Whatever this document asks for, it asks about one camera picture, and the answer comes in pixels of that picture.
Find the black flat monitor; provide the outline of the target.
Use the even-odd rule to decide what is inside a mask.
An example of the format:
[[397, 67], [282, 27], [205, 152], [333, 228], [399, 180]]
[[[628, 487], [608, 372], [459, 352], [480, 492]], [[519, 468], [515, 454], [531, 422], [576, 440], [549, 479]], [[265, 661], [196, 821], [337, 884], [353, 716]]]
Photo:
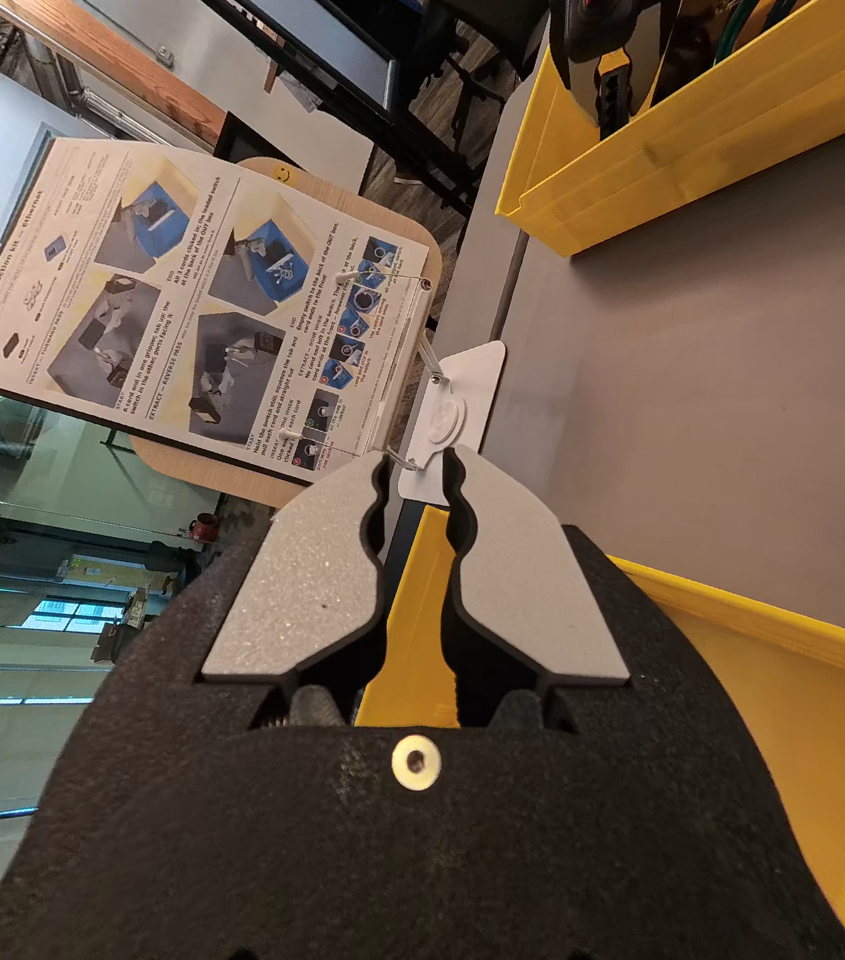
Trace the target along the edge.
[[392, 120], [398, 61], [333, 2], [203, 5], [327, 108]]

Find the printed instruction poster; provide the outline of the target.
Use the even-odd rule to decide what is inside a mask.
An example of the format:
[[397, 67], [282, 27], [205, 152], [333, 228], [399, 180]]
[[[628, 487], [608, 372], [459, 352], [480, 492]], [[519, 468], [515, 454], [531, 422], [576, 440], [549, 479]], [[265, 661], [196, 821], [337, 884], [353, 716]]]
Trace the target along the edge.
[[383, 450], [428, 253], [211, 155], [56, 139], [0, 247], [0, 396], [309, 486]]

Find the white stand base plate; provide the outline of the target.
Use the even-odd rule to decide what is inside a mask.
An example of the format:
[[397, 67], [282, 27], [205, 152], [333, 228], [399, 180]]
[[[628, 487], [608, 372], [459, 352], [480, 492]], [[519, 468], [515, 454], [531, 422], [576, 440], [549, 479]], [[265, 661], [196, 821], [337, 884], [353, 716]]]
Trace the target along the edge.
[[459, 445], [481, 450], [507, 347], [495, 340], [438, 359], [429, 341], [421, 339], [417, 354], [424, 372], [416, 413], [393, 472], [400, 498], [446, 507], [444, 451]]

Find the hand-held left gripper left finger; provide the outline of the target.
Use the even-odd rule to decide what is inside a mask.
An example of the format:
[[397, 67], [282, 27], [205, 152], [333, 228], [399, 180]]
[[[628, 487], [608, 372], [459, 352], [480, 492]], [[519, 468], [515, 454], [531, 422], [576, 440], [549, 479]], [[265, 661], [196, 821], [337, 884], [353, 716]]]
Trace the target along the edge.
[[209, 682], [366, 685], [385, 657], [391, 462], [370, 450], [280, 509], [201, 668]]

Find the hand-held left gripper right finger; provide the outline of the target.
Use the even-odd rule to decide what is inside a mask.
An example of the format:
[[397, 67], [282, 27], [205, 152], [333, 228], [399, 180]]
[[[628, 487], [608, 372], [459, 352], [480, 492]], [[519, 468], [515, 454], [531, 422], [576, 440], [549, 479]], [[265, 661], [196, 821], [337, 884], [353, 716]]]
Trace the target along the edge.
[[621, 686], [630, 672], [567, 534], [526, 486], [458, 444], [442, 455], [454, 551], [446, 611], [538, 690]]

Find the yellow plastic bin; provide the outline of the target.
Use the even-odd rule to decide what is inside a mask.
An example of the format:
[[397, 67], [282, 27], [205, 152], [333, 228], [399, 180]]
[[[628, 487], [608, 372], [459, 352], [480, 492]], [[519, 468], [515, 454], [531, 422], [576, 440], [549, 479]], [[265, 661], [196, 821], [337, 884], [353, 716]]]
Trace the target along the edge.
[[[438, 600], [448, 512], [408, 501], [389, 535], [390, 648], [357, 726], [458, 728]], [[845, 926], [845, 629], [610, 558], [688, 637], [727, 690], [776, 783], [808, 866]]]
[[541, 57], [496, 204], [562, 258], [845, 135], [845, 2], [813, 1], [605, 140]]

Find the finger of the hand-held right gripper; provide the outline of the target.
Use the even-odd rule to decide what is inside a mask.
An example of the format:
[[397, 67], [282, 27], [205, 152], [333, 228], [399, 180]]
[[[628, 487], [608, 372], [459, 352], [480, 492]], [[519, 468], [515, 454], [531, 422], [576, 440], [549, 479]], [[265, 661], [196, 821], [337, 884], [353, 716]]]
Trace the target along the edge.
[[569, 88], [597, 128], [600, 140], [617, 129], [617, 51], [577, 61], [567, 57]]
[[625, 115], [620, 129], [649, 111], [666, 52], [668, 35], [661, 22], [637, 22], [631, 36], [621, 47], [629, 64], [629, 78], [623, 85]]

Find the wooden poster board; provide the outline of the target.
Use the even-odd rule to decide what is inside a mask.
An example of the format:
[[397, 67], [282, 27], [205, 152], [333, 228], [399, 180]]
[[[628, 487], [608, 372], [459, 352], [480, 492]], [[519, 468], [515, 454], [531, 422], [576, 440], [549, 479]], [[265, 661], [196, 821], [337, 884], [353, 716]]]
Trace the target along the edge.
[[[279, 163], [292, 165], [270, 157], [250, 157], [238, 164], [272, 179], [272, 168]], [[371, 435], [371, 448], [382, 450], [391, 440], [409, 369], [416, 356], [417, 345], [422, 339], [425, 322], [429, 318], [429, 307], [441, 279], [443, 259], [440, 247], [431, 233], [415, 220], [295, 168], [296, 183], [291, 187], [296, 191], [369, 224], [375, 232], [388, 231], [398, 234], [423, 244], [428, 249], [421, 270], [422, 280], [418, 282], [420, 291], [416, 293], [413, 318], [383, 392], [381, 412]], [[304, 488], [296, 481], [269, 476], [239, 464], [215, 460], [206, 454], [176, 448], [158, 439], [131, 436], [130, 441], [140, 460], [160, 474], [267, 507], [285, 507]]]

